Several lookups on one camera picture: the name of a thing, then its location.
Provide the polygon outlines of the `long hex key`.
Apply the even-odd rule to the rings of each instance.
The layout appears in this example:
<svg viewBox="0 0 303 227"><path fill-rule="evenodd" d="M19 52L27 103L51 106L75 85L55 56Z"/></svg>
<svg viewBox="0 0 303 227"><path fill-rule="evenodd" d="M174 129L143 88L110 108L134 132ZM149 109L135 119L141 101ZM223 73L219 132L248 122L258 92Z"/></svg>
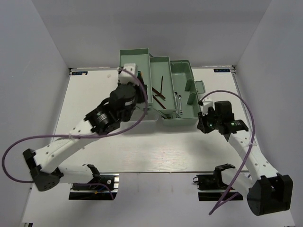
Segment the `long hex key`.
<svg viewBox="0 0 303 227"><path fill-rule="evenodd" d="M162 94L162 93L160 93L158 90L156 90L155 88L153 88L152 87L152 91L157 95L157 96L159 96L159 97L161 97L162 99L166 99L166 97Z"/></svg>

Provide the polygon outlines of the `small combination wrench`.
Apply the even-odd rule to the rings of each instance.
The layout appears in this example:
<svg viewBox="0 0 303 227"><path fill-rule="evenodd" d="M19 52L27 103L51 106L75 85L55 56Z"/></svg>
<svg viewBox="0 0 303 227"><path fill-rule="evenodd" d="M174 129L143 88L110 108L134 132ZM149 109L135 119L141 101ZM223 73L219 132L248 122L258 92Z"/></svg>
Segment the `small combination wrench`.
<svg viewBox="0 0 303 227"><path fill-rule="evenodd" d="M178 95L178 110L179 110L179 114L182 115L183 110L182 110L182 96L181 95Z"/></svg>

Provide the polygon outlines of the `green plastic toolbox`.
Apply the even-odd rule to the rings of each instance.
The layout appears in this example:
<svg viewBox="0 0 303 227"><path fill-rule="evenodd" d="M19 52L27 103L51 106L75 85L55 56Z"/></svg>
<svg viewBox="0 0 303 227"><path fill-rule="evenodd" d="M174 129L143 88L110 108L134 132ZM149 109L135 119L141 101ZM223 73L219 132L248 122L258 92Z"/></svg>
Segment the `green plastic toolbox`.
<svg viewBox="0 0 303 227"><path fill-rule="evenodd" d="M148 48L120 50L119 64L134 63L147 85L148 112L143 123L162 120L165 126L191 126L198 121L199 98L205 93L203 81L196 81L188 60L171 60L168 56L154 57ZM160 91L163 76L162 94L165 100L155 97L152 87ZM182 96L183 114L179 114L178 97Z"/></svg>

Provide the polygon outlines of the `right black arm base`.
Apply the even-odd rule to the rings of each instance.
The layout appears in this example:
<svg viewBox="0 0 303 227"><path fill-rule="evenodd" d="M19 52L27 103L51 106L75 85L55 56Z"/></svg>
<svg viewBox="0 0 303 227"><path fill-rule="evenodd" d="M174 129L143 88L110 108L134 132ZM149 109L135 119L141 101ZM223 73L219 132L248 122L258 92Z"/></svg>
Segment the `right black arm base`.
<svg viewBox="0 0 303 227"><path fill-rule="evenodd" d="M219 186L213 174L196 175L192 181L197 185L199 201L218 201L228 186Z"/></svg>

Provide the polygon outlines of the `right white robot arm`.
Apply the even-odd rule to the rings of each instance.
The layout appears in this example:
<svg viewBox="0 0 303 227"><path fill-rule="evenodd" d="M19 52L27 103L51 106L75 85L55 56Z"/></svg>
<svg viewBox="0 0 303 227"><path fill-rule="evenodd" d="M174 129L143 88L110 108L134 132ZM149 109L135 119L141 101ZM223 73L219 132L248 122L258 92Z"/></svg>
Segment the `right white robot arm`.
<svg viewBox="0 0 303 227"><path fill-rule="evenodd" d="M236 150L245 163L250 177L237 174L231 164L216 166L214 184L218 188L231 185L248 202L256 216L290 209L293 181L290 176L280 174L264 157L257 145L251 142L252 132L243 120L236 120L229 101L213 102L206 98L199 102L197 128L207 134L218 131Z"/></svg>

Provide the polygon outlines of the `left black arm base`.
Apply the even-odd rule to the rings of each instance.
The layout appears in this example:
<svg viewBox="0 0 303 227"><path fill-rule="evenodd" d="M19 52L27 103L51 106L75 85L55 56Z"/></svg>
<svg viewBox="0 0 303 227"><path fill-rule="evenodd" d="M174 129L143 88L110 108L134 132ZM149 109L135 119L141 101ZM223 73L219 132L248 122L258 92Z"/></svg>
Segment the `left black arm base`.
<svg viewBox="0 0 303 227"><path fill-rule="evenodd" d="M89 184L72 184L69 200L113 201L119 187L119 174L102 174L96 181Z"/></svg>

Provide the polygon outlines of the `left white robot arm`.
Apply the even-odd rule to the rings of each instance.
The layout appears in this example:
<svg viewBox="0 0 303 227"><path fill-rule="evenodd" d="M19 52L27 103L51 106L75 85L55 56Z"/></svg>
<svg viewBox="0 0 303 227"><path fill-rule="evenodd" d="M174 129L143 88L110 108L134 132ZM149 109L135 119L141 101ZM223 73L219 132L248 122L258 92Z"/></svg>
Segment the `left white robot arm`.
<svg viewBox="0 0 303 227"><path fill-rule="evenodd" d="M86 114L67 138L60 137L43 148L24 151L24 159L37 189L45 192L59 183L76 183L81 189L98 187L102 178L94 165L64 166L63 161L100 136L119 129L122 122L130 121L136 105L144 101L139 85L119 83L108 98Z"/></svg>

